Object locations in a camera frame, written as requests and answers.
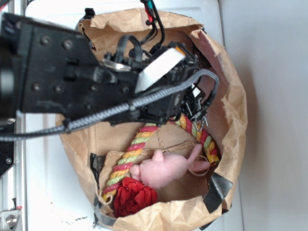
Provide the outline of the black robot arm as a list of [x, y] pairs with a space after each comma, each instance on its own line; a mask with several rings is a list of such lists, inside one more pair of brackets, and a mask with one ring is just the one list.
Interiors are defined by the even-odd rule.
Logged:
[[94, 55], [89, 37], [72, 29], [5, 13], [0, 21], [0, 122], [18, 112], [60, 114], [45, 131], [64, 133], [101, 121], [164, 125], [205, 115], [217, 90], [197, 93], [198, 58], [183, 43], [154, 41], [159, 18], [138, 38], [121, 35], [115, 50]]

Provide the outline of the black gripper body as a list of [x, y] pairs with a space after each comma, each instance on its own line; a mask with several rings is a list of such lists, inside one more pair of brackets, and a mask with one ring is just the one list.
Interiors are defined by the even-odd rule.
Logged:
[[114, 112], [105, 120], [111, 125], [127, 122], [163, 125], [181, 114], [201, 119], [209, 107], [204, 94], [194, 94], [200, 77], [198, 59], [184, 44], [171, 42], [143, 50], [134, 36], [122, 36], [114, 54], [103, 59], [103, 104], [114, 108], [126, 103], [128, 109]]

